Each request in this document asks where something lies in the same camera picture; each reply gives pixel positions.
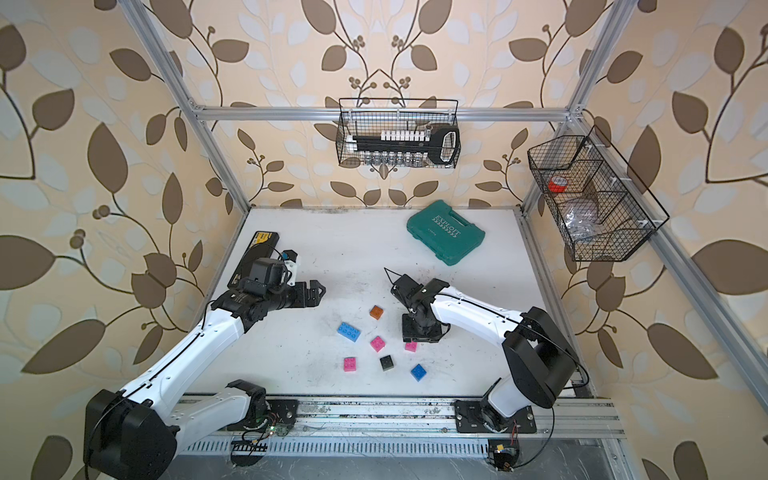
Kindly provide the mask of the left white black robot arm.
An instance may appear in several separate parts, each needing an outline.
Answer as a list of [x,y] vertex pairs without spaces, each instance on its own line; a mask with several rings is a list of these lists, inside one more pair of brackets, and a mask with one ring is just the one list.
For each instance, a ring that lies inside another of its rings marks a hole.
[[213,432],[241,425],[269,432],[279,416],[263,387],[234,380],[191,406],[178,402],[231,345],[271,311],[313,308],[326,293],[318,281],[277,291],[230,289],[216,298],[200,324],[144,374],[87,404],[84,472],[113,479],[157,479],[184,449]]

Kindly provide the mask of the right circuit board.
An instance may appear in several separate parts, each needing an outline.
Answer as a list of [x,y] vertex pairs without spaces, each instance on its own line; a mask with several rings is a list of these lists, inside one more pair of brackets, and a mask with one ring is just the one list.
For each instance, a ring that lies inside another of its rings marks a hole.
[[493,441],[488,443],[488,463],[497,471],[512,472],[520,456],[517,442]]

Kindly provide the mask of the clear plastic bag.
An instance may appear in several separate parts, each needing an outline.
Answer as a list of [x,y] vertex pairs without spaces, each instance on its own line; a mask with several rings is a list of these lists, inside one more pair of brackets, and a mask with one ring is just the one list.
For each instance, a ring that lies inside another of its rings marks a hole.
[[575,198],[565,202],[562,217],[574,241],[591,238],[599,233],[598,206],[593,199]]

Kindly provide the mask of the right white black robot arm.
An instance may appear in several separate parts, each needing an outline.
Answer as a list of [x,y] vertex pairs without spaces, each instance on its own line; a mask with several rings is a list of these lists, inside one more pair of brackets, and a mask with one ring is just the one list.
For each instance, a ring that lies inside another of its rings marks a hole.
[[515,416],[535,405],[551,409],[572,375],[577,354],[549,314],[525,312],[472,298],[434,278],[420,284],[408,275],[391,281],[391,294],[404,306],[403,340],[437,343],[457,327],[501,348],[509,375],[496,380],[469,417],[481,428],[510,433]]

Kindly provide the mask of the black lego brick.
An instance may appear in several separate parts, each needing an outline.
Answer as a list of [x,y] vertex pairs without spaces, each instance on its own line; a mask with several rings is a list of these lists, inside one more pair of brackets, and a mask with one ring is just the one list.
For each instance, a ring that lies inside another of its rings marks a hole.
[[394,361],[390,355],[381,357],[379,362],[383,371],[389,371],[394,368]]

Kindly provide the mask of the orange lego brick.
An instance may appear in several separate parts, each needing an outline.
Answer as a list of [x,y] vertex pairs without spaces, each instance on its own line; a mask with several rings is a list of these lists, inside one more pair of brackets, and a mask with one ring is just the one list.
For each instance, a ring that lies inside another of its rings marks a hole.
[[375,305],[375,306],[372,307],[372,309],[370,310],[369,314],[370,314],[370,316],[372,318],[374,318],[376,320],[379,320],[382,317],[383,312],[384,312],[384,310],[381,307]]

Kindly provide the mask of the light blue long lego brick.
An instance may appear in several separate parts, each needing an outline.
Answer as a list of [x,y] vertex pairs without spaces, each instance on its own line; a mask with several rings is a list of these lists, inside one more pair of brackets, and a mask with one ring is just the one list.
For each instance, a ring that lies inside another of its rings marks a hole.
[[361,335],[359,329],[346,322],[342,322],[338,326],[337,333],[352,342],[356,342]]

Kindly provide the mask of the green plastic tool case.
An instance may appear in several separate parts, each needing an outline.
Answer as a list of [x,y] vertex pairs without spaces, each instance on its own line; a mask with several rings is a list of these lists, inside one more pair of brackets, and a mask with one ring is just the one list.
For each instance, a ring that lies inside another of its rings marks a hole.
[[485,238],[482,229],[442,200],[411,216],[406,230],[448,266],[459,263]]

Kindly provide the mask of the black flat box yellow label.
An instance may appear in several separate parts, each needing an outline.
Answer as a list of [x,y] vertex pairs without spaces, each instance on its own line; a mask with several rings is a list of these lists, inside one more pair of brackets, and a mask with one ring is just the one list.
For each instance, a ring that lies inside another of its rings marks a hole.
[[257,231],[245,250],[245,253],[239,260],[229,281],[228,288],[235,288],[243,277],[247,277],[252,269],[252,265],[258,259],[272,258],[276,253],[275,247],[280,239],[277,232]]

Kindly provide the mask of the dark blue lego brick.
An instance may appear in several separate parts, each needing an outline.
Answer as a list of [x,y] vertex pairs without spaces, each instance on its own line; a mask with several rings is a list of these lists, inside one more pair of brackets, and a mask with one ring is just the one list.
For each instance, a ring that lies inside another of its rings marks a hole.
[[427,375],[426,369],[421,364],[416,364],[411,370],[410,370],[411,376],[417,381],[422,381],[425,376]]

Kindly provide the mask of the red tape roll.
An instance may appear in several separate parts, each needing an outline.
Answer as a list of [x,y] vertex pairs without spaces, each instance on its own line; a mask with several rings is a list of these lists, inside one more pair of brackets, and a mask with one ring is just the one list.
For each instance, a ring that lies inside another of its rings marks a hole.
[[567,187],[568,179],[559,175],[552,176],[547,184],[548,191],[552,194],[564,193]]

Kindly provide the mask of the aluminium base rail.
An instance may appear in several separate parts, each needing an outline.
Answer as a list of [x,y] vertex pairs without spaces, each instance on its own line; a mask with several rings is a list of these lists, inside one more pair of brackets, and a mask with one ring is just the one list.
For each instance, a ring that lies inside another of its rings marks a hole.
[[530,407],[508,430],[487,428],[476,400],[444,397],[269,396],[274,424],[292,436],[486,437],[524,439],[616,439],[626,432],[606,399],[560,398],[552,409]]

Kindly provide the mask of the black socket holder tool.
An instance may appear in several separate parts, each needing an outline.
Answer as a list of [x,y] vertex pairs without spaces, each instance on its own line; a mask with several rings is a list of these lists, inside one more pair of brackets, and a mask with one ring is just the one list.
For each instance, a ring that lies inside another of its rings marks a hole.
[[455,126],[437,126],[424,130],[382,131],[378,135],[348,135],[348,151],[383,154],[389,159],[452,164],[460,153],[460,130]]

